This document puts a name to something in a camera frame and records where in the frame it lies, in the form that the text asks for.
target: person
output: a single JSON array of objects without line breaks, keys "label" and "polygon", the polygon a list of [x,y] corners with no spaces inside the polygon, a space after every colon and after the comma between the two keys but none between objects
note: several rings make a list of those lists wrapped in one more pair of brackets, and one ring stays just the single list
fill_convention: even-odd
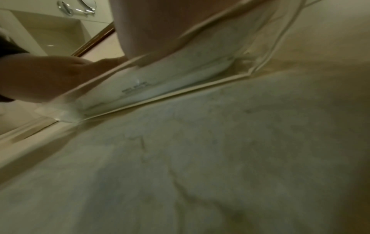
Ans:
[{"label": "person", "polygon": [[[110,0],[110,4],[119,42],[127,58],[132,59],[163,47],[238,1]],[[40,57],[0,38],[0,102],[46,102],[126,60],[121,57],[90,62],[78,57]]]}]

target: transparent plastic packaging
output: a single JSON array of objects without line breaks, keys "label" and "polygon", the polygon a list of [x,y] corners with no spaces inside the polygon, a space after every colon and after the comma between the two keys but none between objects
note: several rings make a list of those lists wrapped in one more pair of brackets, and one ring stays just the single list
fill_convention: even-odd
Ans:
[{"label": "transparent plastic packaging", "polygon": [[189,42],[169,56],[143,67],[135,64],[165,49],[132,59],[36,111],[79,122],[174,91],[250,76],[271,58],[304,5],[305,0],[242,0],[185,32],[174,43]]}]

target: gray marble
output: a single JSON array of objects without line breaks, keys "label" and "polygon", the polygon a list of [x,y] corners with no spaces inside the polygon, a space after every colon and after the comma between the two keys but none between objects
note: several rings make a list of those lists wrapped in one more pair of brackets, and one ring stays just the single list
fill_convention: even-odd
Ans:
[{"label": "gray marble", "polygon": [[0,233],[369,233],[370,66],[277,64],[50,139]]}]

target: wooden trim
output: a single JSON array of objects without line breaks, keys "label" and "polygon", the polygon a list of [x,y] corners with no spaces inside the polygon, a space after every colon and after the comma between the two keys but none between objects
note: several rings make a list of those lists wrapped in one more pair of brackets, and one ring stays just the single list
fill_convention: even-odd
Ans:
[{"label": "wooden trim", "polygon": [[107,27],[101,30],[95,37],[91,38],[87,43],[81,46],[78,50],[76,50],[72,56],[81,57],[82,55],[89,52],[92,48],[97,46],[100,42],[102,42],[105,38],[112,35],[116,29],[114,28],[113,22],[110,23]]}]

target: black sleeve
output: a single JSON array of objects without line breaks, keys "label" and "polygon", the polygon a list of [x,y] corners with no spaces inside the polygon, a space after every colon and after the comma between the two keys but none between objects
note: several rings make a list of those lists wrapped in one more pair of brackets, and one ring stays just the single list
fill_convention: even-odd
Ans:
[{"label": "black sleeve", "polygon": [[[28,53],[28,52],[18,47],[17,45],[5,40],[4,38],[0,37],[0,59],[7,55],[22,54],[22,53]],[[0,95],[0,102],[8,103],[11,101],[14,101],[14,100]]]}]

